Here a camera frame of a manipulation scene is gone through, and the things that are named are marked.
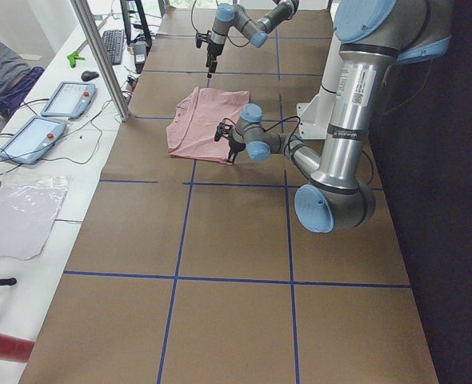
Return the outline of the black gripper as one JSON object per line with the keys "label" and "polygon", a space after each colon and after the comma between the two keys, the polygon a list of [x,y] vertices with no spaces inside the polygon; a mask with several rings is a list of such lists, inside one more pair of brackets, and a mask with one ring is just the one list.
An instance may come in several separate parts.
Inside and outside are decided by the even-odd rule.
{"label": "black gripper", "polygon": [[228,142],[230,146],[230,151],[227,156],[228,163],[234,163],[238,153],[244,151],[244,149],[246,148],[246,144],[244,142],[239,142],[234,136],[234,134],[234,130],[232,130],[228,134]]}
{"label": "black gripper", "polygon": [[218,56],[223,52],[224,44],[218,44],[212,41],[207,43],[207,57],[206,57],[206,68],[207,77],[211,78],[215,73],[218,65]]}

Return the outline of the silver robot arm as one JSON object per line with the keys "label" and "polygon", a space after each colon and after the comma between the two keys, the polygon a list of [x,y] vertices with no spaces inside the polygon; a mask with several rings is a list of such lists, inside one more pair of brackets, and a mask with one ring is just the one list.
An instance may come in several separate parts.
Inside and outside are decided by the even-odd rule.
{"label": "silver robot arm", "polygon": [[298,10],[299,1],[274,1],[276,7],[259,20],[254,21],[240,5],[222,3],[218,6],[211,30],[205,34],[196,33],[196,47],[207,44],[207,77],[216,72],[218,56],[223,52],[230,28],[235,28],[252,46],[260,48],[268,35],[282,22],[292,19]]}
{"label": "silver robot arm", "polygon": [[293,134],[271,134],[258,105],[243,107],[238,121],[218,129],[229,142],[228,159],[239,152],[260,162],[283,154],[307,184],[294,197],[298,220],[315,233],[359,226],[371,219],[375,198],[356,177],[362,148],[388,69],[444,55],[450,44],[451,1],[343,1],[334,18],[342,68],[321,153]]}

